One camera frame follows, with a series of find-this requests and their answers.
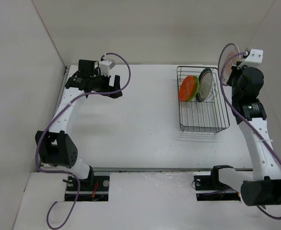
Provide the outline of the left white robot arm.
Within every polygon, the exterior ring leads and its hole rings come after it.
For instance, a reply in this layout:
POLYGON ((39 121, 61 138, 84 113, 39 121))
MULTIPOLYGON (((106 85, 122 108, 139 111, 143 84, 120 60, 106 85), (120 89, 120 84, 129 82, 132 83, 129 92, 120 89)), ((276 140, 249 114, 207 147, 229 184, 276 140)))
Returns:
POLYGON ((37 131, 35 141, 39 146, 39 158, 43 164, 70 172, 78 177, 78 185, 83 190, 94 186, 92 167, 82 162, 78 150, 70 137, 78 111, 87 99, 89 92, 105 92, 108 97, 118 98, 120 76, 116 75, 110 85, 110 70, 115 66, 112 59, 100 62, 79 60, 78 70, 68 77, 63 96, 54 115, 55 122, 44 131, 37 131))

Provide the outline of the white plate teal rim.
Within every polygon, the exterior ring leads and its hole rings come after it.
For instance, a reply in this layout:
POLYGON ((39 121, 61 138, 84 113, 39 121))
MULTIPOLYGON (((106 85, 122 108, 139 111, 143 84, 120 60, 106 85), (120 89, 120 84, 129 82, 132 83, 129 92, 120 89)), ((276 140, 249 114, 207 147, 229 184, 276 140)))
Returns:
POLYGON ((201 103, 210 95, 213 84, 213 73, 210 68, 205 68, 198 77, 199 90, 196 94, 196 101, 201 103))

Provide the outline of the green plastic plate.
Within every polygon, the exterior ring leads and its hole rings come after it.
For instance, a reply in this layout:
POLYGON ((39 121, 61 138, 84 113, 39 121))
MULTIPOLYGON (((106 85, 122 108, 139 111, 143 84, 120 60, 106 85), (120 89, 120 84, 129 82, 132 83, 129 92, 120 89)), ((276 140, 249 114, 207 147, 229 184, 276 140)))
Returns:
POLYGON ((199 79, 197 76, 188 76, 187 81, 187 101, 191 101, 199 90, 199 79))

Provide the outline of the orange plastic plate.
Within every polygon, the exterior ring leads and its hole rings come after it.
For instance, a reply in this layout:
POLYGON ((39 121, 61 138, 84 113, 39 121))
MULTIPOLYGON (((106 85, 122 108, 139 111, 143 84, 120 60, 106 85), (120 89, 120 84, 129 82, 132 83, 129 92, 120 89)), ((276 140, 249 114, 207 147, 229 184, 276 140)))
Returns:
POLYGON ((183 102, 190 101, 194 98, 196 81, 194 76, 189 75, 183 80, 179 89, 179 99, 183 102))

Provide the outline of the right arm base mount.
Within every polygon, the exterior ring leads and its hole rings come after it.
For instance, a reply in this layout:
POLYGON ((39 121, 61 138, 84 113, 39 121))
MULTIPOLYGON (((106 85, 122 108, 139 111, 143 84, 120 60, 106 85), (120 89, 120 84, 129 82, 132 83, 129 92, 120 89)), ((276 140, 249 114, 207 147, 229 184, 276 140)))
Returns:
POLYGON ((241 201, 239 192, 228 185, 214 182, 209 172, 193 174, 192 188, 197 201, 241 201))

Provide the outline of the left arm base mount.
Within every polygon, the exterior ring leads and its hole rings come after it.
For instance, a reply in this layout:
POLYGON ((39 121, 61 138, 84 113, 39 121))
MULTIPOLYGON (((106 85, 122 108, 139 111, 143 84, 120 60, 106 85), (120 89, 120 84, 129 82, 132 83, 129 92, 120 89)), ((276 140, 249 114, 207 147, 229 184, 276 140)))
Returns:
MULTIPOLYGON (((66 180, 66 191, 64 194, 65 201, 74 201, 77 195, 78 184, 76 179, 69 176, 66 180)), ((97 175, 94 177, 94 183, 88 184, 86 181, 80 180, 81 188, 78 195, 77 201, 86 202, 106 202, 109 198, 109 186, 110 176, 109 175, 97 175)))

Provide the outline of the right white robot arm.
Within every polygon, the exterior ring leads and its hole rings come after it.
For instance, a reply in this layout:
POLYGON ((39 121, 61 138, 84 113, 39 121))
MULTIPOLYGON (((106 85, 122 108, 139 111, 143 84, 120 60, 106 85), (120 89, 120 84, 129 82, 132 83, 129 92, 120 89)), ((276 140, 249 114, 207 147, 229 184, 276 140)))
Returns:
POLYGON ((242 132, 253 167, 251 178, 228 165, 214 166, 209 176, 210 186, 229 186, 238 191, 247 206, 281 204, 281 160, 269 142, 267 115, 258 99, 264 85, 263 73, 252 66, 231 67, 227 79, 232 99, 227 101, 242 132))

